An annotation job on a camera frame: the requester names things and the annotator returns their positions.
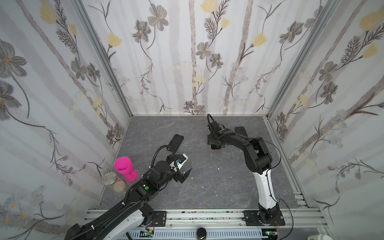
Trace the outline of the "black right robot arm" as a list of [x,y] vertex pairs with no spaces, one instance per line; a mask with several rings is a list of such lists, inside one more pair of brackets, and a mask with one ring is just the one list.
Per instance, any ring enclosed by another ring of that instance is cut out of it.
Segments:
[[226,128],[215,121],[210,114],[207,115],[208,145],[213,150],[220,150],[225,146],[234,146],[244,152],[245,163],[253,173],[258,188],[259,210],[253,216],[245,214],[246,222],[264,226],[284,226],[285,220],[275,198],[269,170],[272,169],[272,155],[263,138],[251,138],[244,127],[234,130]]

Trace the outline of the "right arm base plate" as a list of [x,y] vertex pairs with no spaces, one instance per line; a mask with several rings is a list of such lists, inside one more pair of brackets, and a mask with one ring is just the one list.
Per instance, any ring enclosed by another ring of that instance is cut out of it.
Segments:
[[244,211],[243,220],[246,226],[285,226],[286,222],[281,212],[272,211]]

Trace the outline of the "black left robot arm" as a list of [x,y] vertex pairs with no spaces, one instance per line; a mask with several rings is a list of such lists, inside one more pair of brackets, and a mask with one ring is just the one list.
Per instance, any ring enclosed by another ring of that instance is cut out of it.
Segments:
[[131,229],[147,225],[154,210],[148,205],[171,181],[183,183],[190,170],[184,174],[166,161],[159,161],[134,184],[125,197],[95,220],[83,225],[73,225],[66,233],[66,240],[117,240]]

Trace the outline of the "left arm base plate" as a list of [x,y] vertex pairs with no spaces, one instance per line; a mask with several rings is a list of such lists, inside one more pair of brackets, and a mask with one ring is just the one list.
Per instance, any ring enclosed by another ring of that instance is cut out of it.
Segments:
[[155,211],[152,215],[149,227],[159,228],[165,227],[167,221],[167,212],[166,211]]

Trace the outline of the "pink phone case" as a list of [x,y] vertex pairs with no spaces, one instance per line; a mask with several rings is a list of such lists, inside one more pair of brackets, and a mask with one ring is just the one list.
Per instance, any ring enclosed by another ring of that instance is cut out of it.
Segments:
[[212,150],[220,150],[222,148],[221,145],[211,145]]

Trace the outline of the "black phone case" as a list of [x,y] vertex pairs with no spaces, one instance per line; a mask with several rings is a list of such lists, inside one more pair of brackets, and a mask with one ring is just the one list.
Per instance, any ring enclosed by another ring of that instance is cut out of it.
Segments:
[[242,135],[242,136],[248,137],[248,134],[247,134],[245,127],[235,127],[235,132],[237,134]]
[[184,140],[184,136],[175,134],[172,140],[170,141],[170,143],[168,144],[167,150],[170,152],[174,151],[176,153],[180,145],[182,144],[183,140]]

